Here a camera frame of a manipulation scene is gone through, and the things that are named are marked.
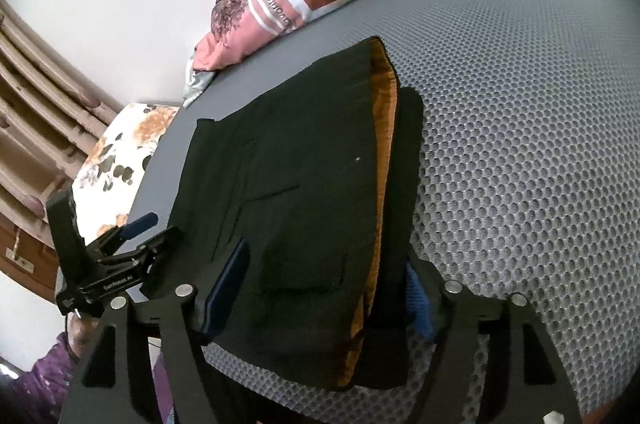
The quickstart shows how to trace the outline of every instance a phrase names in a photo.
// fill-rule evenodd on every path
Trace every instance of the metal screw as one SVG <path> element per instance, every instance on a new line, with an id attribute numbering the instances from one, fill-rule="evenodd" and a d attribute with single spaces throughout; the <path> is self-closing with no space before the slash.
<path id="1" fill-rule="evenodd" d="M 462 292 L 462 283 L 454 279 L 450 279 L 444 283 L 444 290 L 451 294 L 460 294 Z"/>
<path id="2" fill-rule="evenodd" d="M 186 298 L 192 292 L 193 287 L 187 283 L 180 285 L 175 289 L 175 295 L 177 295 L 178 298 Z"/>
<path id="3" fill-rule="evenodd" d="M 127 299 L 123 296 L 118 296 L 111 300 L 111 308 L 114 310 L 121 309 L 124 305 L 127 304 Z"/>
<path id="4" fill-rule="evenodd" d="M 516 305 L 517 307 L 525 307 L 529 301 L 525 297 L 524 294 L 520 294 L 516 292 L 513 296 L 511 296 L 511 303 Z"/>
<path id="5" fill-rule="evenodd" d="M 544 424 L 564 424 L 564 415 L 557 411 L 551 411 L 542 417 Z"/>

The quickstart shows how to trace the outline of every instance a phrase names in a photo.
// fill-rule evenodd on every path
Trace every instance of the white floral bedsheet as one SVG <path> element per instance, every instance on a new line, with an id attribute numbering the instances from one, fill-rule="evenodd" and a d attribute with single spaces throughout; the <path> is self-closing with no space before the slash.
<path id="1" fill-rule="evenodd" d="M 129 104 L 100 137 L 72 185 L 86 244 L 127 223 L 146 166 L 177 111 L 177 106 Z"/>

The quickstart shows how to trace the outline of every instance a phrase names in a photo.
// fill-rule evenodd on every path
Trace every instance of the gray mesh fabric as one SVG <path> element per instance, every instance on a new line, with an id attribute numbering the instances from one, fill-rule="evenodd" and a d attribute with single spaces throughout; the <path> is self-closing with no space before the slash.
<path id="1" fill-rule="evenodd" d="M 230 68 L 181 111 L 130 216 L 166 222 L 197 118 L 224 117 L 370 35 L 424 99 L 416 252 L 473 292 L 526 292 L 581 409 L 608 402 L 640 360 L 640 0 L 356 0 Z M 409 384 L 383 393 L 295 386 L 215 345 L 207 358 L 324 422 L 395 424 L 430 358 L 414 334 L 410 347 Z M 483 341 L 461 421 L 477 413 L 485 354 Z"/>

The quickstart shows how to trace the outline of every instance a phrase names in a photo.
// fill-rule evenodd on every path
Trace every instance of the gray mattress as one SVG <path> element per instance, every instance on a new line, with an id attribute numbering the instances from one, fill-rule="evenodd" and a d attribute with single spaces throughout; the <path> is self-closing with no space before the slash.
<path id="1" fill-rule="evenodd" d="M 225 117 L 371 35 L 426 107 L 415 251 L 473 292 L 526 292 L 582 411 L 613 399 L 640 361 L 640 0 L 356 0 L 229 68 L 181 110 L 130 217 L 155 211 L 166 224 L 198 118 Z M 482 393 L 478 346 L 461 422 Z M 409 383 L 389 392 L 312 390 L 215 345 L 206 355 L 324 422 L 401 423 L 431 355 L 414 334 L 410 348 Z"/>

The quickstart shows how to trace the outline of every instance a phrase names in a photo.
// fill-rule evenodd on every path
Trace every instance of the mattress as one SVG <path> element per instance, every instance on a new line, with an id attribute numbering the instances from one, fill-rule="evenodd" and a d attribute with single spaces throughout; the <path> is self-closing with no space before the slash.
<path id="1" fill-rule="evenodd" d="M 130 218 L 155 211 L 166 224 L 198 118 L 225 117 L 371 35 L 425 105 L 416 253 L 475 293 L 527 293 L 582 412 L 612 400 L 640 362 L 640 0 L 356 0 L 228 68 L 178 112 Z M 384 392 L 295 385 L 215 344 L 206 357 L 323 422 L 395 424 L 433 351 L 417 334 L 409 346 L 407 385 Z M 461 422 L 477 415 L 485 359 L 480 339 Z"/>

